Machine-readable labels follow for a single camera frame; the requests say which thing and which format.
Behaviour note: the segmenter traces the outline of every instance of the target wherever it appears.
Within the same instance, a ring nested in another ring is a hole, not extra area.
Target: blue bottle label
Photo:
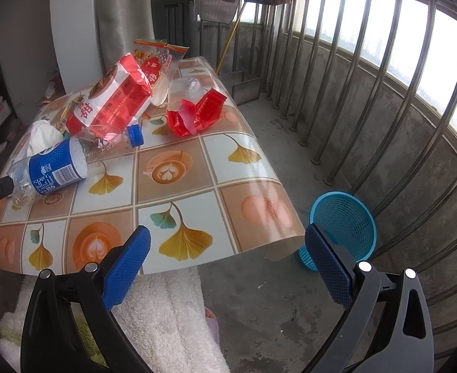
[[[42,195],[83,179],[71,159],[70,139],[31,157],[28,172],[34,188]]]

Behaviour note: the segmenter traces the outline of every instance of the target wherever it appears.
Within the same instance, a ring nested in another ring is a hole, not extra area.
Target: white wall
[[[29,124],[57,67],[49,0],[0,1],[0,61],[16,113]]]
[[[95,84],[104,74],[95,0],[50,0],[50,18],[66,92]]]

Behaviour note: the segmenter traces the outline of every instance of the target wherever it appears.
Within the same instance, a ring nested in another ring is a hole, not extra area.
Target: basket rim
[[[336,196],[345,196],[345,197],[348,197],[349,199],[352,199],[354,200],[354,202],[358,203],[362,208],[363,210],[366,212],[366,214],[368,215],[368,218],[370,220],[370,223],[372,224],[373,226],[373,240],[372,240],[372,246],[370,248],[370,250],[368,251],[368,253],[363,257],[361,258],[360,260],[358,260],[357,262],[360,262],[362,260],[367,260],[368,258],[370,258],[370,255],[372,255],[373,251],[375,250],[375,247],[377,246],[377,226],[375,225],[375,221],[373,220],[373,216],[372,214],[370,213],[370,211],[368,210],[368,208],[363,204],[363,202],[361,202],[361,200],[359,200],[357,197],[354,197],[353,195],[349,195],[348,193],[346,192],[341,192],[341,191],[332,191],[332,192],[327,192],[327,193],[324,193],[323,195],[321,195],[320,197],[318,197],[318,199],[315,200],[315,203],[313,204],[313,206],[311,207],[311,210],[309,212],[309,224],[313,223],[313,216],[316,212],[316,208],[318,207],[319,203],[325,199],[326,197],[328,196],[332,196],[332,195],[336,195]]]

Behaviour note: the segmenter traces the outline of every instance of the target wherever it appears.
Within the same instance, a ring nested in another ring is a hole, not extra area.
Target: barcode
[[[53,171],[53,177],[59,185],[67,185],[81,179],[78,174],[76,174],[73,165],[71,164]]]

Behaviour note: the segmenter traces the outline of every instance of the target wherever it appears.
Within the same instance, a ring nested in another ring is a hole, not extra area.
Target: red and white snack bag
[[[78,103],[65,128],[71,135],[95,125],[124,130],[137,122],[151,103],[151,97],[148,79],[127,53]]]
[[[152,86],[152,104],[161,105],[168,96],[168,87],[180,60],[188,48],[166,41],[137,39],[133,42],[134,57]]]

